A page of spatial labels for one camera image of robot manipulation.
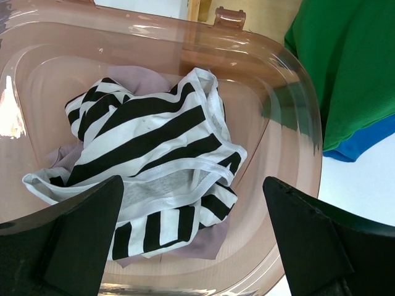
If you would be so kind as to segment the pink ribbed tank top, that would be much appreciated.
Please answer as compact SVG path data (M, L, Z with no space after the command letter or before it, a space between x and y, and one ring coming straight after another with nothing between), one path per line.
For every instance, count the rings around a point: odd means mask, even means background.
M137 96L169 91L173 84L166 77L148 68L139 66L113 66L107 76ZM47 156L50 167L62 167L71 171L82 151L82 143L61 146ZM200 229L189 245L169 251L175 256L214 260L227 236L227 220Z

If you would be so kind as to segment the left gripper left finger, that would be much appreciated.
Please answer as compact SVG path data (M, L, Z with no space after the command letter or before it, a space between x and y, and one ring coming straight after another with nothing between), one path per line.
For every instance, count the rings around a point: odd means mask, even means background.
M113 176L1 224L1 295L97 295L122 196Z

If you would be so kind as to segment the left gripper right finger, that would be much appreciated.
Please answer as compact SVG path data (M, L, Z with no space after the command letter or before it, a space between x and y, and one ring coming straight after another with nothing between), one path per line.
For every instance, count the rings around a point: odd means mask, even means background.
M263 192L292 295L394 295L394 227L273 176Z

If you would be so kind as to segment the black white striped tank top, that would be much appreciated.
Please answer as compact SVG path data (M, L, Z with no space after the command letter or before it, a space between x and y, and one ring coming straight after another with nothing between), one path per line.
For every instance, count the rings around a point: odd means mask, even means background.
M231 183L247 158L231 141L218 80L195 68L171 90L138 96L105 77L65 106L83 144L71 170L25 175L25 187L54 205L117 175L122 204L109 260L186 247L222 224L237 201Z

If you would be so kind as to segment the blue tank top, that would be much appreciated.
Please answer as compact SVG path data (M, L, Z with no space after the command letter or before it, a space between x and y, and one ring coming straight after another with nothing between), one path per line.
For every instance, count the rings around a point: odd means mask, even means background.
M337 148L324 152L323 156L341 162L355 162L369 148L393 134L394 132L383 130L360 130L349 139L341 142Z

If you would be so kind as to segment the green tank top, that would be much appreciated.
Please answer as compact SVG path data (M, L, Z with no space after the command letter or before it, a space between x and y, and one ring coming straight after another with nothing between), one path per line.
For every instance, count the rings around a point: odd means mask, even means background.
M394 115L393 1L302 1L284 41L317 92L324 151Z

